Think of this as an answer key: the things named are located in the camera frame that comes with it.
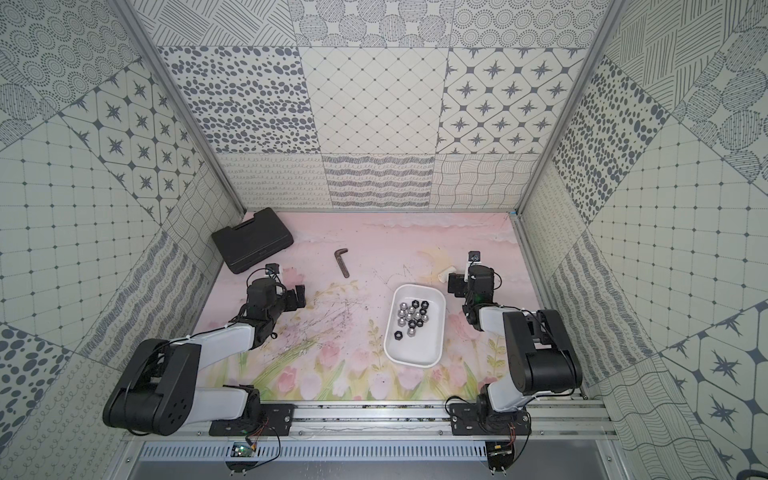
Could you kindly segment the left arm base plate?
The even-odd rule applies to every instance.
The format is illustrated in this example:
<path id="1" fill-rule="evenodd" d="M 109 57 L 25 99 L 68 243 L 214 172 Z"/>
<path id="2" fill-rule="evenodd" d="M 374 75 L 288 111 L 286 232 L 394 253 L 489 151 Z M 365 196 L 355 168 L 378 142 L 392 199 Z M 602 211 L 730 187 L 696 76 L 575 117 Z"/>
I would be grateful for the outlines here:
<path id="1" fill-rule="evenodd" d="M 208 434 L 211 437 L 287 436 L 295 409 L 296 405 L 290 403 L 260 404 L 253 413 L 238 419 L 213 421 Z"/>

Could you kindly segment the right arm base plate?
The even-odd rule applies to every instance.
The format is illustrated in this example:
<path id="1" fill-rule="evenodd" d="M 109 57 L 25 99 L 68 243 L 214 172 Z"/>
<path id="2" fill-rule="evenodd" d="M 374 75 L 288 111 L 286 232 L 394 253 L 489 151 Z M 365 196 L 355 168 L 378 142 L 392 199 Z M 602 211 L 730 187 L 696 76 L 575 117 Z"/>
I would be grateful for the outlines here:
<path id="1" fill-rule="evenodd" d="M 454 399 L 444 405 L 454 436 L 527 436 L 531 417 L 527 411 L 496 412 L 476 404 Z"/>

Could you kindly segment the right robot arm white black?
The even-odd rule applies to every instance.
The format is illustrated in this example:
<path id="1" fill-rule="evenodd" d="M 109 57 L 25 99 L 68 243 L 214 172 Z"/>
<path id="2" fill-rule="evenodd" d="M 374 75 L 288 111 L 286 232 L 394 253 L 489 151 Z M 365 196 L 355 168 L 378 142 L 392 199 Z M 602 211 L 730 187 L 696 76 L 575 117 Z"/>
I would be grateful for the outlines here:
<path id="1" fill-rule="evenodd" d="M 477 421 L 485 424 L 515 420 L 532 401 L 573 394 L 583 381 L 560 313 L 503 305 L 494 298 L 500 284 L 493 268 L 476 262 L 447 275 L 447 292 L 464 300 L 468 324 L 504 340 L 508 375 L 485 384 L 476 400 Z"/>

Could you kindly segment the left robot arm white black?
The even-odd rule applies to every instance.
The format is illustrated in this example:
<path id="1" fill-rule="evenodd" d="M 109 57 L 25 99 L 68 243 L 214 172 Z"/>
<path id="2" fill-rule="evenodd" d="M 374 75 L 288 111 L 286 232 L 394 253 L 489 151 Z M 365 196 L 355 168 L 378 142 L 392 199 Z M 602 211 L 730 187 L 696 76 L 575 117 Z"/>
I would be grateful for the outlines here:
<path id="1" fill-rule="evenodd" d="M 147 339 L 135 349 L 102 414 L 103 423 L 137 436 L 170 436 L 181 427 L 208 423 L 211 436 L 280 433 L 251 385 L 203 388 L 201 370 L 275 339 L 285 312 L 306 307 L 306 287 L 287 288 L 275 276 L 252 281 L 245 303 L 225 326 L 180 339 Z"/>

